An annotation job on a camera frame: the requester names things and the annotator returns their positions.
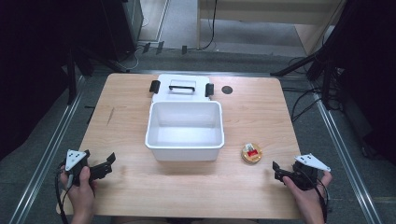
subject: human hand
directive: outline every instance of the human hand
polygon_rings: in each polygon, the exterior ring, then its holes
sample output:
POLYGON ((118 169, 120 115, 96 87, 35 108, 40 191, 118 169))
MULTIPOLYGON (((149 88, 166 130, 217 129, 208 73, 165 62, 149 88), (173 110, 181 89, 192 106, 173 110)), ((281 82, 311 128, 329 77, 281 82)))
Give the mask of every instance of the human hand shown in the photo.
MULTIPOLYGON (((332 181, 332 175, 327 171, 324 171, 323 174, 324 176, 321 178, 321 182, 323 183, 324 187, 327 188, 332 181)), ((304 222, 307 224, 324 223, 319 196, 315 189, 301 190, 287 176, 283 177, 283 182, 293 194, 301 215, 303 216, 304 222)), ((324 197, 325 192, 323 186, 318 184, 317 188, 322 197, 324 197)))
MULTIPOLYGON (((91 176, 90 168, 84 166, 79 174, 79 187, 72 185, 67 192, 67 196, 73 205, 73 223, 85 224, 91 223, 94 214, 94 190, 96 189, 96 182, 89 183, 91 176)), ((61 173, 61 181, 64 186, 67 186, 68 176, 65 172, 61 173)))

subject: white box lid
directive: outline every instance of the white box lid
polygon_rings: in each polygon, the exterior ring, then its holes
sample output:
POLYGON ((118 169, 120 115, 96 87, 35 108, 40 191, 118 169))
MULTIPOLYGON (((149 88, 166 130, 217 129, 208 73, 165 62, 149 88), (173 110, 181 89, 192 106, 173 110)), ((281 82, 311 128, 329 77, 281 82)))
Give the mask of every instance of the white box lid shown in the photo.
POLYGON ((152 103, 163 101, 210 101, 205 96, 208 77, 161 74, 158 93, 152 96, 152 103))

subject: wooden table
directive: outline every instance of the wooden table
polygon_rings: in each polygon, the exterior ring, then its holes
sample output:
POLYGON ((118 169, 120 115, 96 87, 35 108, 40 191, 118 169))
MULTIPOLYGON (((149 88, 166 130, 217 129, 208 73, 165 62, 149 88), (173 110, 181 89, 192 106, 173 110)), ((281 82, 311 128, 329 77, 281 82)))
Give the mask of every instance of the wooden table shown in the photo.
MULTIPOLYGON (((99 180, 97 215, 143 217, 299 218, 289 190, 274 180, 272 161, 290 170, 300 155, 280 83, 266 77, 209 77, 222 105, 225 145, 216 161, 159 162, 145 146, 155 75, 112 74, 80 150, 90 165, 115 152, 113 173, 99 180), (224 94, 223 86, 233 93, 224 94), (241 158, 256 143, 263 158, 241 158)), ((64 210, 73 209, 66 199, 64 210)))
MULTIPOLYGON (((216 20, 295 24, 307 55, 313 53, 329 26, 336 24, 347 0, 219 0, 216 20)), ((215 0, 198 0, 197 48, 201 19, 213 19, 215 0)))

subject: black handle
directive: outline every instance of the black handle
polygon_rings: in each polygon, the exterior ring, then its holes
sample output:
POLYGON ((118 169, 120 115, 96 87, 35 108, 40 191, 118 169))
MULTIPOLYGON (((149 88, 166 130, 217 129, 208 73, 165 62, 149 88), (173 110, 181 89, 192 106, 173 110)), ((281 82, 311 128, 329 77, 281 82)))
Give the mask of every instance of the black handle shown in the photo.
POLYGON ((195 91, 195 87, 169 86, 169 90, 172 90, 172 89, 190 89, 192 91, 195 91))

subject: white plastic bin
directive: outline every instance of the white plastic bin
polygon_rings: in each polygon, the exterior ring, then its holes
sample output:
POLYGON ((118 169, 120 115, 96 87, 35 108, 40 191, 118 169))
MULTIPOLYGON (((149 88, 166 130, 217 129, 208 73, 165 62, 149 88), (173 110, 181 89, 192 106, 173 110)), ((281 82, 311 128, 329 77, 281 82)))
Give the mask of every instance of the white plastic bin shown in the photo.
POLYGON ((219 102, 151 104, 146 146, 157 161, 214 161, 223 145, 219 102))

